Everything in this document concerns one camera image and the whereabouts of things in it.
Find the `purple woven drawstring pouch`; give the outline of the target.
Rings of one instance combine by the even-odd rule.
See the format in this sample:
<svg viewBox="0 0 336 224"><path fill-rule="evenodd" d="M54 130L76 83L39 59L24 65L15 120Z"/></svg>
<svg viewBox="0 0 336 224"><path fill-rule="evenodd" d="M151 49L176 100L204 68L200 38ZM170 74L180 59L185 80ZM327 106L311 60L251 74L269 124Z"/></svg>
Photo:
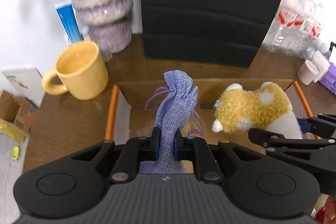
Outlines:
<svg viewBox="0 0 336 224"><path fill-rule="evenodd" d="M164 73L167 96L158 107L154 126L161 129L158 159L143 161L140 173L179 174L185 173L181 161L174 157L174 137L177 130L185 127L198 99L198 87L184 71L174 70Z"/></svg>

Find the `yellow-green small floor object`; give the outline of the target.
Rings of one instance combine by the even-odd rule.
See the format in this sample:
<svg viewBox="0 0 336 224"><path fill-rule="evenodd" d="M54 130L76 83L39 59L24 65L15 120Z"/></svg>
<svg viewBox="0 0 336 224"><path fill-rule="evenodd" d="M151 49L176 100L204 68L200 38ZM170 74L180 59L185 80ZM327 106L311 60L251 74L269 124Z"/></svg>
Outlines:
<svg viewBox="0 0 336 224"><path fill-rule="evenodd" d="M14 146L11 150L11 158L13 161L18 161L20 157L20 147Z"/></svg>

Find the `yellow white plush toy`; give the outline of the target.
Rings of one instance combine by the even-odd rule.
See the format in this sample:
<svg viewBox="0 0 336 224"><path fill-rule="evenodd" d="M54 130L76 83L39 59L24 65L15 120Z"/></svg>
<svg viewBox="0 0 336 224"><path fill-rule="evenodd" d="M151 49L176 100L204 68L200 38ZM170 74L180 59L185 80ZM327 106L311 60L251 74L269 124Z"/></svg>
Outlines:
<svg viewBox="0 0 336 224"><path fill-rule="evenodd" d="M228 134L252 128L282 134L287 139L302 139L302 132L287 94L273 82L256 90L244 90L234 83L214 104L213 132Z"/></svg>

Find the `red cardboard tray box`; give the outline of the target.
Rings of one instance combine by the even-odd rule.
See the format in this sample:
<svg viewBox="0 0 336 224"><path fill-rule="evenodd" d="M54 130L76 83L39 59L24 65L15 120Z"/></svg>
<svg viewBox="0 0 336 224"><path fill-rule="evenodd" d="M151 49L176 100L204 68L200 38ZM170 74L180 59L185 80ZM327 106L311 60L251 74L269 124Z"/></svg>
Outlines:
<svg viewBox="0 0 336 224"><path fill-rule="evenodd" d="M202 124L202 137L210 144L227 139L255 151L260 147L248 140L245 132L226 134L214 133L211 125L214 119L214 103L230 84L239 83L245 90L258 89L264 79L195 79L198 87L198 101L195 107L199 119L190 118L182 130L186 135L191 130L197 130L197 123ZM165 95L153 97L154 92L165 86L163 80L120 82L113 86L108 110L105 139L116 144L124 144L130 138L149 136L154 127L156 108Z"/></svg>

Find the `purple tissue pack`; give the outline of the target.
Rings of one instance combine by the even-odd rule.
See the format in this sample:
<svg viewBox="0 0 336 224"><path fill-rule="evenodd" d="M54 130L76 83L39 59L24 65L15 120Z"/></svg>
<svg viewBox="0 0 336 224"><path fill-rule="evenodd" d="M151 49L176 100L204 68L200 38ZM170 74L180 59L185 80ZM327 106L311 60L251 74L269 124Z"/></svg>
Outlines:
<svg viewBox="0 0 336 224"><path fill-rule="evenodd" d="M330 63L329 70L319 80L319 83L336 96L336 67L333 63Z"/></svg>

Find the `pink round container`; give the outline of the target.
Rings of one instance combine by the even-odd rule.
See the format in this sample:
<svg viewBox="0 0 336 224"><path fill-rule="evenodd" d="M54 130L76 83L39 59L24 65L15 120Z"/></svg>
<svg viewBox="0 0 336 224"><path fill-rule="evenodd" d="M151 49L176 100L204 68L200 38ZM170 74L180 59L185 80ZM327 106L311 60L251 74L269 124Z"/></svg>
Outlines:
<svg viewBox="0 0 336 224"><path fill-rule="evenodd" d="M318 82L327 73L330 63L319 50L312 50L306 56L297 75L304 85L309 85Z"/></svg>

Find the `right water bottle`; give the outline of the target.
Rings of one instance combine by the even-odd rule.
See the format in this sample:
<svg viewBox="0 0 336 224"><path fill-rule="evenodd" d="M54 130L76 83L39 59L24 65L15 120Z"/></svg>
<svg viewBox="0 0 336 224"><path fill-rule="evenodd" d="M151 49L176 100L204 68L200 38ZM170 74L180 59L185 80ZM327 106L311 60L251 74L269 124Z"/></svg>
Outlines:
<svg viewBox="0 0 336 224"><path fill-rule="evenodd" d="M319 37L323 28L323 16L321 14L315 14L313 16L313 27L310 34L304 40L305 43L301 53L304 60L310 59L317 50L321 50L321 40Z"/></svg>

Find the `water bottle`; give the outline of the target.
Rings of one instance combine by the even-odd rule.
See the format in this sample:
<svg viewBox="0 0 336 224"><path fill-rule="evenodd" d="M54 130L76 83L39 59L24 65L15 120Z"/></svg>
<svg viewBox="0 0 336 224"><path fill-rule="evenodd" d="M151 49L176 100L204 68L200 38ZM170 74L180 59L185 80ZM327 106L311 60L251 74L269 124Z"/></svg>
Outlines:
<svg viewBox="0 0 336 224"><path fill-rule="evenodd" d="M310 34L304 40L305 43L301 53L304 60L310 59L317 50L321 50L321 40L319 37L323 28L323 16L321 14L315 14L313 16L313 27Z"/></svg>
<svg viewBox="0 0 336 224"><path fill-rule="evenodd" d="M298 15L298 0L281 0L276 15L262 42L267 51L276 51L284 43Z"/></svg>
<svg viewBox="0 0 336 224"><path fill-rule="evenodd" d="M313 0L299 0L298 15L293 23L293 31L291 33L286 53L290 56L300 55L305 39L310 35L313 28Z"/></svg>

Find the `yellow ceramic mug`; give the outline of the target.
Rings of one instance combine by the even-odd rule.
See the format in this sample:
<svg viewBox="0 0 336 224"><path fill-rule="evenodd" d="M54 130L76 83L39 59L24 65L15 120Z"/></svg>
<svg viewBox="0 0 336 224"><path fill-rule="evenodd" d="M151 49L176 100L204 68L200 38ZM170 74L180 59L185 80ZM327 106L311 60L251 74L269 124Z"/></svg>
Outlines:
<svg viewBox="0 0 336 224"><path fill-rule="evenodd" d="M98 97L108 86L109 74L98 45L81 41L68 46L42 79L50 95L71 93L81 101Z"/></svg>

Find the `left water bottle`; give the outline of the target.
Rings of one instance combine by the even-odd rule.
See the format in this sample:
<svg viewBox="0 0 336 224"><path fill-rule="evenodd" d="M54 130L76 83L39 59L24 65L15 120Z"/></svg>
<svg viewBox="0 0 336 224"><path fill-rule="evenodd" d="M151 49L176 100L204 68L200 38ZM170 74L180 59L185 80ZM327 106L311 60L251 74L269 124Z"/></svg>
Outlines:
<svg viewBox="0 0 336 224"><path fill-rule="evenodd" d="M267 51L276 51L284 43L298 15L298 0L281 0L276 15L262 42Z"/></svg>

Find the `middle water bottle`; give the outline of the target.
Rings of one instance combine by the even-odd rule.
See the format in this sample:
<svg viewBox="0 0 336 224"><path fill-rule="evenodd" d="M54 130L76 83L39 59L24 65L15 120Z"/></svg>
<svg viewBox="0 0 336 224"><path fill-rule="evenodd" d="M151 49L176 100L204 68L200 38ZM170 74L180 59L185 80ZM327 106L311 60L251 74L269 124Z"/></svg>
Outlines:
<svg viewBox="0 0 336 224"><path fill-rule="evenodd" d="M291 33L286 53L290 56L300 55L305 39L310 35L313 28L313 0L299 0L298 15L293 23L293 31Z"/></svg>

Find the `open brown cardboard box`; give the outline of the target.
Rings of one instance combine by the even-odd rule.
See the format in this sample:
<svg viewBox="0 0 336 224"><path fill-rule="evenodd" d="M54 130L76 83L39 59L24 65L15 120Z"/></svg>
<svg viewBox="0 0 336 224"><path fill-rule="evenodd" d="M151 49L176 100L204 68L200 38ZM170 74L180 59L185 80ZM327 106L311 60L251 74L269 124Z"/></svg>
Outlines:
<svg viewBox="0 0 336 224"><path fill-rule="evenodd" d="M31 119L37 108L22 96L13 96L1 90L1 133L18 144L23 144L30 135Z"/></svg>

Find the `white box on floor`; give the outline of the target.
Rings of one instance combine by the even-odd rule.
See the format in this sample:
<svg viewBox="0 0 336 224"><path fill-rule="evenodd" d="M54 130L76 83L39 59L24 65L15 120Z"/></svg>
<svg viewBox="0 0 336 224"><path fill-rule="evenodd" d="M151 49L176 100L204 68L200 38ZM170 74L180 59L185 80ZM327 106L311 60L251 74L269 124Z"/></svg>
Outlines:
<svg viewBox="0 0 336 224"><path fill-rule="evenodd" d="M45 91L42 88L42 75L36 68L5 70L2 74L21 96L35 106L41 106Z"/></svg>

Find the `black paper shopping bag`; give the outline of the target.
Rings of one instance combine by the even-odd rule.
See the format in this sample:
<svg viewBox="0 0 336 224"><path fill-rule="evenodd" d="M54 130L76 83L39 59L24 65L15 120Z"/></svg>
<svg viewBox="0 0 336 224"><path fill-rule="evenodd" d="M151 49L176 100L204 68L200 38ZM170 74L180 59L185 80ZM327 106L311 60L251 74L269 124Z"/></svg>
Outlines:
<svg viewBox="0 0 336 224"><path fill-rule="evenodd" d="M249 67L281 0L141 0L144 53Z"/></svg>

